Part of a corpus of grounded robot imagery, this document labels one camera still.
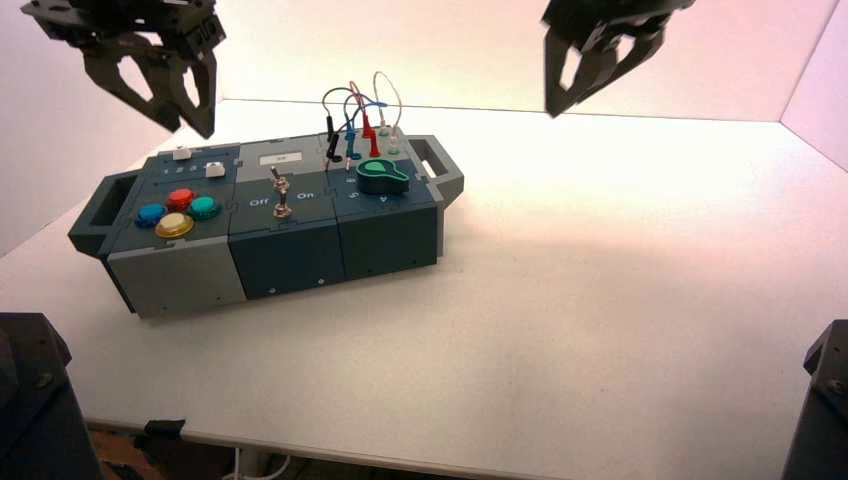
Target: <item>colored push button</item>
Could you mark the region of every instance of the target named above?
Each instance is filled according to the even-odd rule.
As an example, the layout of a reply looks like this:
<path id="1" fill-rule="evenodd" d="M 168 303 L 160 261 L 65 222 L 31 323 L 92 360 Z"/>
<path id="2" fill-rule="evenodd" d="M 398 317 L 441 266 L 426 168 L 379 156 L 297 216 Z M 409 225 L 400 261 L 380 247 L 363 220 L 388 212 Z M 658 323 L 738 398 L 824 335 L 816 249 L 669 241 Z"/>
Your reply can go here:
<path id="1" fill-rule="evenodd" d="M 141 228 L 153 228 L 167 214 L 168 209 L 161 203 L 149 203 L 139 209 L 135 224 Z"/>
<path id="2" fill-rule="evenodd" d="M 172 212 L 184 212 L 194 200 L 194 192 L 190 188 L 178 188 L 168 194 L 168 210 Z"/>
<path id="3" fill-rule="evenodd" d="M 356 166 L 356 186 L 370 195 L 403 193 L 409 191 L 409 176 L 389 160 L 366 160 Z"/>
<path id="4" fill-rule="evenodd" d="M 169 213 L 156 225 L 156 235 L 162 238 L 178 238 L 194 228 L 194 220 L 180 212 Z"/>
<path id="5" fill-rule="evenodd" d="M 197 197 L 188 207 L 188 214 L 195 220 L 209 220 L 218 215 L 221 205 L 214 198 L 204 196 Z"/>

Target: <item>white backdrop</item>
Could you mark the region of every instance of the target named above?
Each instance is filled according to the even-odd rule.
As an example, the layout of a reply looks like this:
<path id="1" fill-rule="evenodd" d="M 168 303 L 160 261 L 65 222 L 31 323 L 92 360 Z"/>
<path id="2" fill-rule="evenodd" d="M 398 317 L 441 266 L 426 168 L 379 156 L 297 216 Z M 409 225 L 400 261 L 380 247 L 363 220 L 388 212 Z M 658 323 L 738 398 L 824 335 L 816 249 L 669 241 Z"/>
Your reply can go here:
<path id="1" fill-rule="evenodd" d="M 835 2 L 699 0 L 654 59 L 575 111 L 779 120 Z M 540 110 L 547 3 L 222 0 L 223 95 L 318 100 L 381 68 L 410 104 Z"/>
<path id="2" fill-rule="evenodd" d="M 0 12 L 0 256 L 169 133 L 96 87 L 82 54 L 6 0 Z"/>
<path id="3" fill-rule="evenodd" d="M 833 13 L 783 123 L 848 170 L 848 1 Z"/>

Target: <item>green button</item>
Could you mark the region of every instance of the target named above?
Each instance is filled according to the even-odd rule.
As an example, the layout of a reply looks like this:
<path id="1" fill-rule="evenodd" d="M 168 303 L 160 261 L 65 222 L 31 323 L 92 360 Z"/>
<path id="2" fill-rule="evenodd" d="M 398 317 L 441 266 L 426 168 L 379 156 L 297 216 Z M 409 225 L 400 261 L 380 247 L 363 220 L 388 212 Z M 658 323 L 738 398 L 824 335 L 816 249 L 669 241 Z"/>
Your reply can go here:
<path id="1" fill-rule="evenodd" d="M 221 206 L 209 196 L 195 198 L 188 207 L 188 214 L 195 220 L 208 220 L 218 215 L 220 211 Z"/>

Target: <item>handle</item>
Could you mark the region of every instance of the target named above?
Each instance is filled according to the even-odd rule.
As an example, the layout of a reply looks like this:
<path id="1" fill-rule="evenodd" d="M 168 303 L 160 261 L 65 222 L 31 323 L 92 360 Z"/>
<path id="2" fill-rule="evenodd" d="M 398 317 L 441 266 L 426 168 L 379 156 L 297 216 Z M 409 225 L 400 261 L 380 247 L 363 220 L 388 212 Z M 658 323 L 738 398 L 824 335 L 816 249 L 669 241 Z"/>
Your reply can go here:
<path id="1" fill-rule="evenodd" d="M 430 182 L 439 189 L 447 208 L 462 193 L 465 175 L 433 135 L 408 135 L 406 140 L 422 162 L 427 162 L 436 174 Z"/>
<path id="2" fill-rule="evenodd" d="M 127 198 L 141 184 L 137 181 L 140 172 L 133 170 L 110 175 L 100 182 L 68 232 L 68 237 L 78 251 L 90 257 L 101 257 L 101 246 L 114 230 L 112 226 L 118 220 Z"/>

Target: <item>white table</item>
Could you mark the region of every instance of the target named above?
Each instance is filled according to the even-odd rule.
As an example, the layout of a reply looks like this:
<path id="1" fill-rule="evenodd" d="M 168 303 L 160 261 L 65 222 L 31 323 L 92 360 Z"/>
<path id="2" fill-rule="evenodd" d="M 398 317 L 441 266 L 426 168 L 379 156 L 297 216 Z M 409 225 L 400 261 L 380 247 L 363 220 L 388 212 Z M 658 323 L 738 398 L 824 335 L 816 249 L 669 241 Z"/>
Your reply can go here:
<path id="1" fill-rule="evenodd" d="M 205 143 L 323 117 L 227 101 Z M 848 175 L 778 124 L 404 117 L 466 174 L 435 267 L 142 321 L 66 239 L 77 207 L 0 259 L 0 310 L 46 313 L 93 422 L 464 474 L 779 476 L 803 355 L 848 313 Z"/>

